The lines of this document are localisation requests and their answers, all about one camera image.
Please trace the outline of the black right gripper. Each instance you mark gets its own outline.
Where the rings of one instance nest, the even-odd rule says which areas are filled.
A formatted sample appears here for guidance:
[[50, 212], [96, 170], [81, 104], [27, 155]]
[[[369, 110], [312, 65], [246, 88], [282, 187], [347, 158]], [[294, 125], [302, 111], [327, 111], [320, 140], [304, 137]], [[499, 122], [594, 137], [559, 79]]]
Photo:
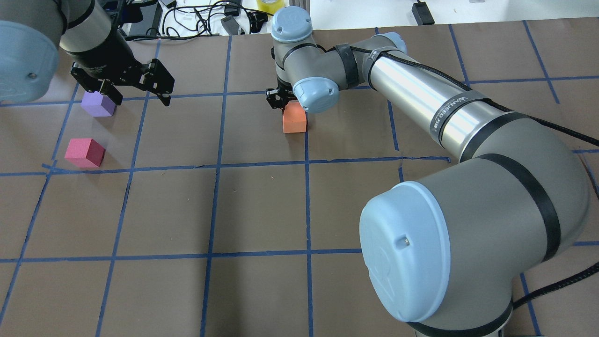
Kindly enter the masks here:
[[277, 84], [276, 88], [266, 89], [266, 100], [272, 109], [285, 110], [289, 103], [298, 102], [291, 83], [278, 80]]

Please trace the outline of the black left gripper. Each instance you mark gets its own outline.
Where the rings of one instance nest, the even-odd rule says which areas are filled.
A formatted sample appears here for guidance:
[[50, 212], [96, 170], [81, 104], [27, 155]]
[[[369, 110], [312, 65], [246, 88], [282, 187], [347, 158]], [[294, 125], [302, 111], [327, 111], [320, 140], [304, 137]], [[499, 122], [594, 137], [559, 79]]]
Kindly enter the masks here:
[[114, 85], [133, 86], [157, 96], [170, 106], [174, 77], [159, 59], [141, 64], [118, 29], [111, 29], [106, 39], [88, 51], [70, 51], [78, 70], [71, 73], [86, 92], [98, 91], [115, 105], [121, 105], [122, 93]]

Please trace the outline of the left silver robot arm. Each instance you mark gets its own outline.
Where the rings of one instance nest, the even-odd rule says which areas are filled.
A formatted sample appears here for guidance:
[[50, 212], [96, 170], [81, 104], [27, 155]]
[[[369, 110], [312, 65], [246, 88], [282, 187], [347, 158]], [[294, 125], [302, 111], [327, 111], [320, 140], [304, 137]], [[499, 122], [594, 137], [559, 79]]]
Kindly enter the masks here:
[[86, 92], [120, 105], [118, 86], [132, 86], [170, 105], [173, 76], [158, 59], [139, 62], [95, 0], [1, 2], [1, 99], [28, 103], [44, 96], [58, 68], [59, 49], [73, 59], [70, 73]]

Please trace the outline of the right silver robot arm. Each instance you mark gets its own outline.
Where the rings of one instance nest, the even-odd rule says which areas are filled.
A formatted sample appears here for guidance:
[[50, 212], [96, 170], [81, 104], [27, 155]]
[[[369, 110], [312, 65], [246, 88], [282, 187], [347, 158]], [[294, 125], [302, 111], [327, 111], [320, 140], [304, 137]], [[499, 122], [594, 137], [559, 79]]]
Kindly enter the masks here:
[[324, 51], [308, 11], [288, 6], [271, 36], [272, 108], [321, 113], [366, 84], [456, 160], [362, 209], [362, 258], [385, 310], [418, 337], [502, 336], [538, 296], [514, 300], [513, 278], [571, 247], [590, 215], [587, 171], [557, 126], [417, 62], [395, 32]]

